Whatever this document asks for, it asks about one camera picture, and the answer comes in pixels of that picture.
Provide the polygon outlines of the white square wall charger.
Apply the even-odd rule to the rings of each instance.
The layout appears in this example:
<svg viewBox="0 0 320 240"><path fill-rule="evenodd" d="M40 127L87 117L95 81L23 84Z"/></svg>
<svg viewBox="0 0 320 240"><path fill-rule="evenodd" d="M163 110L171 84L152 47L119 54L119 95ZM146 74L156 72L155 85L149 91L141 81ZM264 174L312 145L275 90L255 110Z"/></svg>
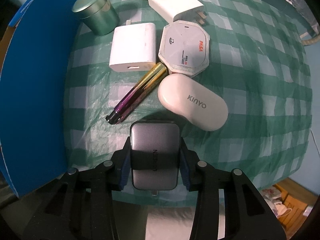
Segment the white square wall charger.
<svg viewBox="0 0 320 240"><path fill-rule="evenodd" d="M148 71L156 64L156 26L131 23L116 27L113 33L109 67L115 72Z"/></svg>

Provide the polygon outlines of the green round metal tin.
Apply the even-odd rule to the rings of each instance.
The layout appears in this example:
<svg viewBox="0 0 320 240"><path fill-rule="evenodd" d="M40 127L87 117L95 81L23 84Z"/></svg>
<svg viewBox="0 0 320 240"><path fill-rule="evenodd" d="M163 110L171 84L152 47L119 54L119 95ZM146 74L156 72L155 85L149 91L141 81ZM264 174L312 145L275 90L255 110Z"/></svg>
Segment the green round metal tin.
<svg viewBox="0 0 320 240"><path fill-rule="evenodd" d="M112 32L120 21L110 0L76 0L72 12L97 36Z"/></svg>

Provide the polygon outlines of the grey Ugreen wall charger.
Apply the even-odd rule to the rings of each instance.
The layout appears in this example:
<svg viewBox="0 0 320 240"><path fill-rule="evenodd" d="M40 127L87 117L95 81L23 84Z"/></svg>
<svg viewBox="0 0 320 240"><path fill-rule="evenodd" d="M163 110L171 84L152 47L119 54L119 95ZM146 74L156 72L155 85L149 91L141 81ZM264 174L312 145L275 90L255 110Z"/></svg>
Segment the grey Ugreen wall charger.
<svg viewBox="0 0 320 240"><path fill-rule="evenodd" d="M130 127L132 184L143 191L177 186L180 128L174 122L138 121Z"/></svg>

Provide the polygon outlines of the white charger with prongs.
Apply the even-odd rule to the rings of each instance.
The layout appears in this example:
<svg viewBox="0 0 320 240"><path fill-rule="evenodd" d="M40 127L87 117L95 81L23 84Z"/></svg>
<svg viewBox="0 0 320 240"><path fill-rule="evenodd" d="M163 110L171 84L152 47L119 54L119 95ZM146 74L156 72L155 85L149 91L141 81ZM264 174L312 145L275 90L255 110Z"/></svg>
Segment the white charger with prongs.
<svg viewBox="0 0 320 240"><path fill-rule="evenodd" d="M178 20L205 24L204 5L199 0L148 0L148 3L169 24Z"/></svg>

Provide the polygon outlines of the blue cardboard box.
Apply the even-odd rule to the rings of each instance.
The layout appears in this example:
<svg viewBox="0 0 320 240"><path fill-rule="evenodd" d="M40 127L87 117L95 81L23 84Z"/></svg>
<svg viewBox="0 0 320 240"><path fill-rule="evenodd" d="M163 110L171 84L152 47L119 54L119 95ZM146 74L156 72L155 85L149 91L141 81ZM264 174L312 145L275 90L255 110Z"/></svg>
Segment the blue cardboard box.
<svg viewBox="0 0 320 240"><path fill-rule="evenodd" d="M29 0L1 70L1 173L22 197L65 173L63 96L76 0Z"/></svg>

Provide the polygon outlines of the white Kinyo oval case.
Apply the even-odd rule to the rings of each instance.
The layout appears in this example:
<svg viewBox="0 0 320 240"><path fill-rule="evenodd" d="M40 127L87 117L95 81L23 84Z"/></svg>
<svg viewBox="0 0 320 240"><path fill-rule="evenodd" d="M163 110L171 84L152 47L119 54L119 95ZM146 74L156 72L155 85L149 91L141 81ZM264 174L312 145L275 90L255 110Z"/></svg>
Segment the white Kinyo oval case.
<svg viewBox="0 0 320 240"><path fill-rule="evenodd" d="M220 129L228 118L223 98L183 74L165 77L159 84L158 98L167 110L204 131Z"/></svg>

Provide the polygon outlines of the iridescent gold purple pen tube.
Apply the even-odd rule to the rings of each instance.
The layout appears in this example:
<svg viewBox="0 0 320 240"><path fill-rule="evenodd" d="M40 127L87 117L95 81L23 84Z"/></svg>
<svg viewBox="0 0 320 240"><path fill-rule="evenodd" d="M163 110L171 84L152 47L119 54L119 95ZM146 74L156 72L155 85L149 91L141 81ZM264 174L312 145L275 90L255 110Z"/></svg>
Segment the iridescent gold purple pen tube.
<svg viewBox="0 0 320 240"><path fill-rule="evenodd" d="M155 64L106 116L106 121L111 125L123 122L168 74L163 63Z"/></svg>

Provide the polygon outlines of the white octagonal box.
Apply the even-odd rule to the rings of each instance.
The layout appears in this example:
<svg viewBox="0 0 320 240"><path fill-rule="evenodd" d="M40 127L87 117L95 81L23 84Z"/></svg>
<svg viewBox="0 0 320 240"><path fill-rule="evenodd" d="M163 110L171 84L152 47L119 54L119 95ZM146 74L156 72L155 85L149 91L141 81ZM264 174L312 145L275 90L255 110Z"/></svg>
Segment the white octagonal box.
<svg viewBox="0 0 320 240"><path fill-rule="evenodd" d="M209 42L199 24L178 20L163 28L158 58L170 74L195 77L209 66Z"/></svg>

